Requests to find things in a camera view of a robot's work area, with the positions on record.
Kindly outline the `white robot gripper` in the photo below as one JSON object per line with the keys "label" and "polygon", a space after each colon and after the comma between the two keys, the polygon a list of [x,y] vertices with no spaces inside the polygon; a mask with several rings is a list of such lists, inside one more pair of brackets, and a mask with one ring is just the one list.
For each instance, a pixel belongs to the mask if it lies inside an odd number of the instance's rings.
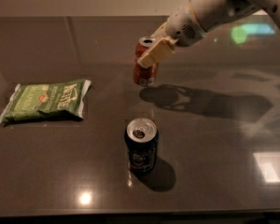
{"label": "white robot gripper", "polygon": [[193,5],[188,1],[173,12],[167,22],[151,36],[153,39],[148,49],[136,60],[143,68],[149,68],[173,55],[175,46],[192,46],[206,36],[206,31],[199,24]]}

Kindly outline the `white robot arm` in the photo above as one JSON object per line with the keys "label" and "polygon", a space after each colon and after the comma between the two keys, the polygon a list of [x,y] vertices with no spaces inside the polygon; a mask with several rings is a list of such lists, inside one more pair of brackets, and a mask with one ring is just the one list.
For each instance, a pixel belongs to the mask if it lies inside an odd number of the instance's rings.
{"label": "white robot arm", "polygon": [[188,0],[152,35],[151,46],[136,62],[148,68],[190,47],[218,26],[265,11],[280,30],[280,0]]}

